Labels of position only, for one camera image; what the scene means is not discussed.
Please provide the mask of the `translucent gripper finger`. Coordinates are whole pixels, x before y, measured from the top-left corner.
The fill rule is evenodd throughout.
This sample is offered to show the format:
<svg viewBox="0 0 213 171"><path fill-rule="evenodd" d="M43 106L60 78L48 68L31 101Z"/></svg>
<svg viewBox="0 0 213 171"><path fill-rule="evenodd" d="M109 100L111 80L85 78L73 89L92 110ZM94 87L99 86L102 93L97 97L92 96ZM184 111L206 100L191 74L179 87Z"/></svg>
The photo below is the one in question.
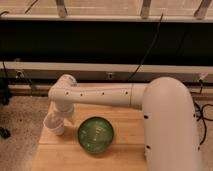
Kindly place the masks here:
<svg viewBox="0 0 213 171"><path fill-rule="evenodd" d="M53 114L53 113L51 113L51 114L49 114L50 116L50 122L51 123L56 123L57 122L57 120L58 120L58 117L57 117L57 115L56 114Z"/></svg>
<svg viewBox="0 0 213 171"><path fill-rule="evenodd" d="M76 122L75 114L74 114L74 113L70 113L70 114L67 116L67 120L68 120L72 125L74 125L75 122Z"/></svg>

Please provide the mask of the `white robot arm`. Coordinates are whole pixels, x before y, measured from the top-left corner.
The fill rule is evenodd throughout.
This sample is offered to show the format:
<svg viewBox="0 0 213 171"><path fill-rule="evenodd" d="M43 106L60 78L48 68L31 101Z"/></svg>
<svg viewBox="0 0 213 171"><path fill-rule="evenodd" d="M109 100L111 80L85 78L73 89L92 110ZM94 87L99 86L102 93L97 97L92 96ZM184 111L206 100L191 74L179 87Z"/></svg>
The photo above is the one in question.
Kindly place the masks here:
<svg viewBox="0 0 213 171"><path fill-rule="evenodd" d="M124 83L79 87L65 74L49 89L55 114L67 117L76 103L120 106L144 116L147 171L203 171L199 131L192 95L172 77L148 84Z"/></svg>

